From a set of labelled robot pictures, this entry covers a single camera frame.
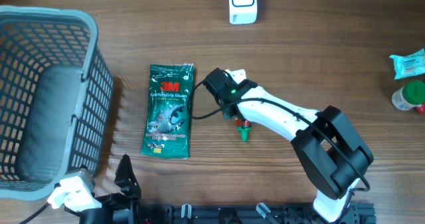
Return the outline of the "red chili sauce bottle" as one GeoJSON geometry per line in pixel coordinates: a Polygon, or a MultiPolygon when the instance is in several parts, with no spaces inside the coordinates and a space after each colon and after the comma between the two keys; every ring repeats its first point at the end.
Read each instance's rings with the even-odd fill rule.
{"type": "Polygon", "coordinates": [[[236,129],[238,133],[240,134],[241,140],[243,142],[248,141],[248,136],[251,131],[251,122],[248,120],[242,120],[239,118],[236,118],[236,129]]]}

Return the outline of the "green 3M gloves package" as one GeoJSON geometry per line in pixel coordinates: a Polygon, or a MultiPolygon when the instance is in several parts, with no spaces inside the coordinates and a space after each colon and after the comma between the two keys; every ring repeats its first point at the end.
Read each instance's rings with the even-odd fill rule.
{"type": "Polygon", "coordinates": [[[141,154],[167,159],[189,157],[192,64],[152,64],[141,154]]]}

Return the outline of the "white barcode scanner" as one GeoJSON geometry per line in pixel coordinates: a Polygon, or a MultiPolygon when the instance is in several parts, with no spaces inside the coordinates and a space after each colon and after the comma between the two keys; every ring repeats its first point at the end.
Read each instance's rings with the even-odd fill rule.
{"type": "Polygon", "coordinates": [[[229,22],[232,25],[247,25],[256,21],[258,0],[228,0],[229,22]]]}

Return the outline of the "white jar green lid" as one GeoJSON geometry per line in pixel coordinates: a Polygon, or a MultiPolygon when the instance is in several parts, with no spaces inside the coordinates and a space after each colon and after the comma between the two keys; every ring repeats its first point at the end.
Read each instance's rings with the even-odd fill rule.
{"type": "Polygon", "coordinates": [[[424,83],[419,80],[409,82],[392,95],[395,108],[408,111],[424,103],[424,83]]]}

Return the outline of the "teal wet wipes pack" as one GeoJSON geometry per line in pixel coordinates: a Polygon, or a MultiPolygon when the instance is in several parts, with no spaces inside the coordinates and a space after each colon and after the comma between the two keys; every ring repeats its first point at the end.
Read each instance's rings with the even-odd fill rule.
{"type": "Polygon", "coordinates": [[[390,55],[394,64],[395,80],[418,76],[425,73],[424,49],[408,56],[390,55]]]}

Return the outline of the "red candy stick pack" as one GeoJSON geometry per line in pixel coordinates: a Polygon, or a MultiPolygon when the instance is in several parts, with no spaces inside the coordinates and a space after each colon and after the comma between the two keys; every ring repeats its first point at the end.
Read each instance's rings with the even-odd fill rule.
{"type": "Polygon", "coordinates": [[[415,109],[416,109],[416,111],[419,114],[423,114],[424,113],[424,109],[425,109],[425,103],[422,103],[422,104],[416,106],[415,109]]]}

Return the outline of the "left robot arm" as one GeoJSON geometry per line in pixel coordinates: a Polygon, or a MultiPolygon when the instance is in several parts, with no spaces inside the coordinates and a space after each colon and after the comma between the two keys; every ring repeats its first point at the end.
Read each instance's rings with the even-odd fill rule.
{"type": "Polygon", "coordinates": [[[139,214],[141,188],[127,154],[120,160],[114,184],[120,188],[120,192],[96,197],[95,200],[100,202],[101,208],[81,211],[80,223],[143,223],[139,214]]]}

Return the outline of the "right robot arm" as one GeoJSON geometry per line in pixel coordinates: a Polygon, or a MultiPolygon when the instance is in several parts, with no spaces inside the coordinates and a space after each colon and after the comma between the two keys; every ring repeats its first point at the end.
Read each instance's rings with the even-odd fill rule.
{"type": "Polygon", "coordinates": [[[302,108],[268,93],[248,80],[244,70],[214,69],[201,82],[225,118],[263,125],[288,140],[304,172],[317,189],[313,210],[328,223],[340,222],[356,192],[370,190],[365,179],[371,150],[346,115],[334,106],[302,108]]]}

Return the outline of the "grey plastic shopping basket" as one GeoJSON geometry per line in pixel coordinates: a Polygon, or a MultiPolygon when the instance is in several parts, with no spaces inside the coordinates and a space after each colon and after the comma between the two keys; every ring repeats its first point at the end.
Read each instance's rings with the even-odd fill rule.
{"type": "Polygon", "coordinates": [[[95,174],[113,89],[89,14],[2,6],[1,197],[34,201],[70,170],[95,174]]]}

